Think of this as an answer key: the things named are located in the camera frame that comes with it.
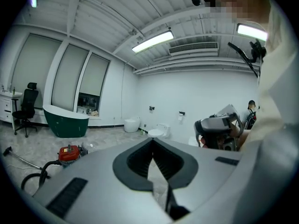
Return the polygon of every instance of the floor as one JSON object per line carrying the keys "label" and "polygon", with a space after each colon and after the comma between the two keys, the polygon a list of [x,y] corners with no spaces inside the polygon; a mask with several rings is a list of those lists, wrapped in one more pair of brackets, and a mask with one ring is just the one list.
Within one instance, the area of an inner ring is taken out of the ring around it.
{"label": "floor", "polygon": [[[69,144],[81,146],[83,143],[90,153],[122,145],[132,140],[144,140],[146,138],[140,132],[126,133],[123,127],[87,129],[84,137],[71,139],[62,139],[54,136],[48,127],[37,127],[37,129],[37,132],[34,129],[28,129],[28,138],[25,138],[24,130],[20,130],[17,135],[14,135],[11,124],[0,121],[1,152],[3,153],[7,147],[11,146],[13,152],[18,156],[42,167],[48,161],[56,160],[59,149]],[[2,161],[7,169],[7,173],[17,187],[21,186],[24,177],[31,173],[39,172],[11,155],[2,156]],[[61,166],[50,166],[47,168],[47,172],[52,177],[61,170]],[[154,198],[164,208],[167,195],[167,181],[153,160],[149,167],[148,179],[154,183]],[[26,183],[25,191],[33,195],[37,189],[38,177],[29,179]]]}

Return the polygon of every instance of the black office chair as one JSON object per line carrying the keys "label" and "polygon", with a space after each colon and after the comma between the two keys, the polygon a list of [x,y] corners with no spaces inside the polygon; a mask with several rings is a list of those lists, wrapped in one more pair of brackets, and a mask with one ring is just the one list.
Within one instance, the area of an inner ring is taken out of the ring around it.
{"label": "black office chair", "polygon": [[27,128],[35,128],[37,131],[37,128],[32,125],[32,123],[28,120],[32,118],[35,114],[34,110],[34,103],[36,101],[38,91],[36,90],[36,83],[29,83],[27,85],[28,89],[24,91],[24,96],[23,96],[23,102],[21,104],[21,110],[17,111],[17,100],[18,99],[12,99],[14,100],[14,105],[15,105],[15,112],[12,113],[12,116],[14,116],[16,119],[21,120],[21,124],[19,127],[16,128],[14,131],[14,134],[17,135],[18,130],[25,128],[25,137],[27,138]]}

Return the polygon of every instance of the wall-mounted toilet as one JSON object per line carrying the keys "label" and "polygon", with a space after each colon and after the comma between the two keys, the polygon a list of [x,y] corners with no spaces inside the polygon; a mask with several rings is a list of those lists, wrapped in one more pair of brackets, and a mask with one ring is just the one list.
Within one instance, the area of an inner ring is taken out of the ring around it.
{"label": "wall-mounted toilet", "polygon": [[140,125],[140,118],[138,116],[125,119],[124,128],[127,133],[136,132]]}
{"label": "wall-mounted toilet", "polygon": [[151,129],[148,136],[151,138],[168,138],[170,135],[170,126],[168,124],[157,124],[155,129]]}

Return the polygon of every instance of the bathtub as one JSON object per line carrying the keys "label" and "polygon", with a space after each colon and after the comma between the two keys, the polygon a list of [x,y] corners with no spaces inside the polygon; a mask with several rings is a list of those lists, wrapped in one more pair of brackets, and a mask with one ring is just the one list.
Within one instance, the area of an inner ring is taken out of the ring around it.
{"label": "bathtub", "polygon": [[59,138],[83,137],[88,115],[68,111],[53,105],[43,105],[43,112],[52,132]]}

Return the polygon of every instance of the black hose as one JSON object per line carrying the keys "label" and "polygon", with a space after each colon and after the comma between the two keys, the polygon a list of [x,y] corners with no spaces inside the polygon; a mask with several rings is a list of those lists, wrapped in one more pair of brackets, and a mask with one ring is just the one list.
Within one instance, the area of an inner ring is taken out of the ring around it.
{"label": "black hose", "polygon": [[[45,174],[46,174],[46,178],[48,178],[48,179],[51,178],[50,176],[48,176],[47,171],[45,172]],[[21,189],[24,190],[25,184],[26,184],[26,182],[27,182],[30,178],[32,178],[32,177],[40,177],[40,175],[41,175],[41,174],[29,174],[28,176],[26,176],[26,177],[23,179],[22,183],[21,183]]]}
{"label": "black hose", "polygon": [[56,160],[56,161],[50,161],[50,162],[47,162],[45,164],[45,166],[43,167],[41,173],[40,173],[40,177],[39,177],[39,187],[41,187],[44,183],[45,183],[45,180],[47,178],[47,167],[51,164],[56,164],[56,165],[61,165],[60,161]]}

